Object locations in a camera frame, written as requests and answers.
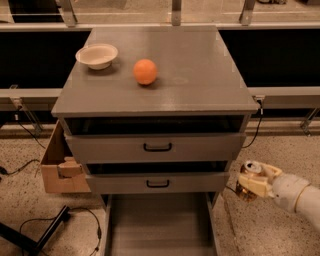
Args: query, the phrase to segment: black cable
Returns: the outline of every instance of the black cable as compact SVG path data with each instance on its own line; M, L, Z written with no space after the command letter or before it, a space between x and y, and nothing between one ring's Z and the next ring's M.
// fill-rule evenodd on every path
M99 246L100 246L100 243L101 243L101 237L102 237L102 231L101 231L101 227L100 227L100 222L97 218L97 216L91 211L89 210L88 208L85 208L85 207L76 207L76 208L71 208L70 211L72 210L84 210L84 211L87 211L89 213L91 213L91 215L96 219L97 221L97 225L98 225L98 229L97 229L97 236L98 236L98 243L97 243L97 246L94 248L93 252L89 255L89 256L92 256L94 255L97 251L99 251Z
M97 216L91 211L89 210L88 208L85 208L85 207L77 207L77 208L72 208L69 210L72 211L72 210L85 210L89 213L92 214L92 216L96 219L97 221L97 224L98 224L98 229L97 229L97 236L98 236L98 244L97 246L94 248L93 252L89 255L89 256L92 256L94 255L94 253L96 253L97 251L99 251L99 246L100 246L100 243L101 243L101 237L102 237L102 231L101 231L101 226L100 226L100 222L97 218ZM19 233L22 234L22 228L25 224L27 224L28 222L31 222L31 221L49 221L49 220L54 220L56 217L54 218L35 218L35 219L30 219L30 220L26 220L25 222L23 222L21 225L20 225L20 228L19 228Z
M34 136L26 127L24 127L24 126L20 123L20 121L17 121L17 123L18 123L25 131L27 131L27 132L36 140L36 142L37 142L42 148L46 149L46 147L43 146L43 145L38 141L38 139L36 138L36 136Z
M0 174L6 175L6 176L11 176L13 174L21 172L24 168L26 168L32 162L40 162L40 161L38 159L31 159L30 161L28 161L27 163L22 165L20 168L18 168L14 172L8 172L4 167L0 166Z
M253 144L253 142L256 140L256 138L258 136L258 133L259 133L260 124L261 124L261 121L262 121L262 118L263 118L263 108L262 108L261 100L258 100L257 102L260 104L260 118L259 118L258 126L257 126L257 129L256 129L256 133L255 133L252 141L247 146L243 146L242 148L250 147Z
M21 225L20 225L20 228L19 228L19 233L22 234L22 228L25 224L27 224L28 222L31 222L31 221L49 221L49 220L54 220L56 217L54 218L36 218L36 219L30 219L30 220L26 220L25 222L23 222ZM48 256L48 254L46 254L44 251L40 251L41 253L43 253L45 256ZM24 250L21 248L21 253L22 253L22 256L24 256Z

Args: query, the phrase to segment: drawer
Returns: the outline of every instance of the drawer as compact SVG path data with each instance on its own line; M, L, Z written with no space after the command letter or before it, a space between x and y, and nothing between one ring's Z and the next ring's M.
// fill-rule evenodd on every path
M97 194L214 192L222 191L228 181L229 173L220 171L225 166L226 162L104 164L103 175L86 179ZM92 173L99 168L87 167Z
M101 255L218 255L206 193L108 196Z
M81 164L234 160L244 139L242 133L193 137L66 138L73 156Z

